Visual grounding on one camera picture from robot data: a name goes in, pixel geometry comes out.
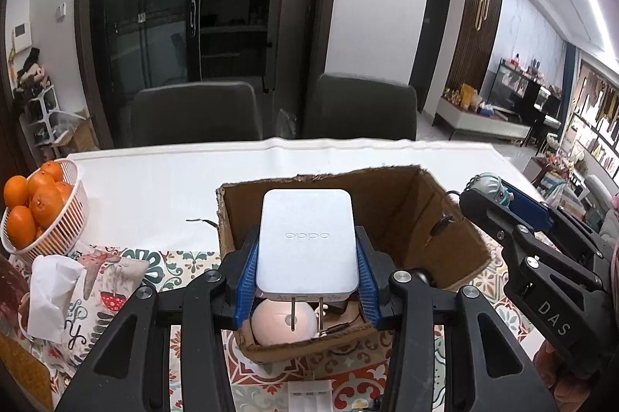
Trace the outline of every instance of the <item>orange fruit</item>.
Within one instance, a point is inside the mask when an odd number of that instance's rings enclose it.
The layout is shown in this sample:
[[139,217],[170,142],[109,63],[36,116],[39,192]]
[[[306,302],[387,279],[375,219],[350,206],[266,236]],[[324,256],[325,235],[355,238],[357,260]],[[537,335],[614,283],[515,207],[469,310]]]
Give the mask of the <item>orange fruit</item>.
[[63,168],[60,167],[56,161],[47,161],[44,165],[41,166],[41,173],[47,173],[54,181],[62,181],[63,180]]
[[30,211],[36,223],[44,229],[49,227],[64,208],[63,197],[55,186],[42,186],[32,198]]
[[71,196],[71,192],[73,192],[73,185],[67,183],[66,181],[57,181],[56,188],[63,198],[63,203],[66,204]]
[[35,240],[36,225],[30,209],[15,206],[6,219],[6,233],[10,242],[18,250],[23,250]]
[[7,208],[23,206],[28,202],[28,180],[13,176],[4,184],[4,204]]
[[28,180],[28,195],[30,196],[30,199],[35,196],[35,192],[42,186],[54,186],[55,183],[56,182],[54,181],[54,178],[51,177],[51,175],[48,175],[47,173],[43,173],[41,171],[37,171]]

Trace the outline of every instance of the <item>hand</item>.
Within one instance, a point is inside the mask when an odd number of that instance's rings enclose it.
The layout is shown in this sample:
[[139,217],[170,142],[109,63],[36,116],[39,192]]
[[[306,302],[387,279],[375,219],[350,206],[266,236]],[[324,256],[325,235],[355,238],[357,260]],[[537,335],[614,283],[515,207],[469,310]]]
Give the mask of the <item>hand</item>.
[[533,364],[548,388],[556,383],[553,394],[559,411],[575,412],[587,399],[591,389],[585,380],[577,379],[574,374],[560,377],[557,381],[556,373],[561,362],[554,352],[555,348],[545,340],[533,358]]

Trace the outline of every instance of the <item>white charger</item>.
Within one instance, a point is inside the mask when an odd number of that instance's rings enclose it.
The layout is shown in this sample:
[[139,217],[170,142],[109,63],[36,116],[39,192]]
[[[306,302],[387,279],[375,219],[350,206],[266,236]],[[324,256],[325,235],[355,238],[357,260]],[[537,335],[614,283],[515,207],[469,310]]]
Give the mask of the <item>white charger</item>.
[[345,190],[269,190],[258,243],[256,286],[272,301],[322,304],[357,290],[357,238]]

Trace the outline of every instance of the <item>white tissue paper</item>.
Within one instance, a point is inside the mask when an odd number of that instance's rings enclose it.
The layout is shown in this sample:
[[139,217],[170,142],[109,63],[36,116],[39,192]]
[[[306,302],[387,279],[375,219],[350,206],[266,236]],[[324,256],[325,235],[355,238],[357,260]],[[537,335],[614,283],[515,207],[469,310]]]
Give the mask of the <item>white tissue paper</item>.
[[63,255],[38,256],[30,277],[28,335],[61,343],[71,295],[84,266]]

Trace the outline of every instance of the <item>plastic basket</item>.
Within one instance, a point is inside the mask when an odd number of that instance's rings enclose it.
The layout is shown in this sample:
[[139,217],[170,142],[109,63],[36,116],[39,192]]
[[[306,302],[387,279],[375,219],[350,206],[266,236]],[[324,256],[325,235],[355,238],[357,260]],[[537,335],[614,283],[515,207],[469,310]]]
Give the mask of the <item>plastic basket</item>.
[[73,185],[73,191],[63,210],[40,238],[23,250],[17,250],[6,233],[9,210],[5,209],[2,216],[0,227],[2,246],[8,253],[16,255],[26,263],[31,264],[39,255],[65,255],[79,238],[88,218],[88,198],[75,162],[69,159],[60,159],[57,162],[63,169],[63,180]]

